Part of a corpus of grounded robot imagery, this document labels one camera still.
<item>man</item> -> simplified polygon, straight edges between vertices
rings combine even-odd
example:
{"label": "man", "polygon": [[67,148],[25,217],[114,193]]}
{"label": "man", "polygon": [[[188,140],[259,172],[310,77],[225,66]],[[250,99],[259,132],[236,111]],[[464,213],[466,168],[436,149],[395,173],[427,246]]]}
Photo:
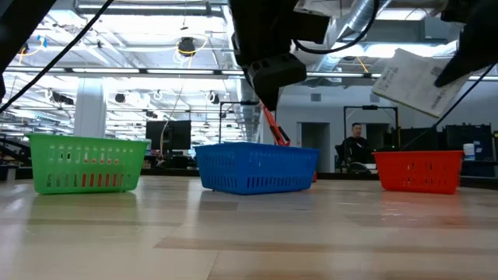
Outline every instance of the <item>man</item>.
{"label": "man", "polygon": [[345,149],[347,163],[366,163],[371,149],[366,139],[361,137],[361,124],[352,124],[351,130],[352,136],[341,144],[341,148]]}

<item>plastic basket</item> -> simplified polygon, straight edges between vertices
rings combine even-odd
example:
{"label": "plastic basket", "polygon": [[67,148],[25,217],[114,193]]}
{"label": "plastic basket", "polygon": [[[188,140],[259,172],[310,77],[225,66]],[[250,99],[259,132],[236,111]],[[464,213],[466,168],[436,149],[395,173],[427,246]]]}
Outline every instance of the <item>plastic basket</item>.
{"label": "plastic basket", "polygon": [[28,135],[34,187],[39,194],[132,191],[146,142]]}
{"label": "plastic basket", "polygon": [[462,151],[374,155],[382,187],[387,191],[454,194],[460,185]]}
{"label": "plastic basket", "polygon": [[267,194],[310,188],[318,151],[230,143],[195,147],[202,186],[233,194]]}

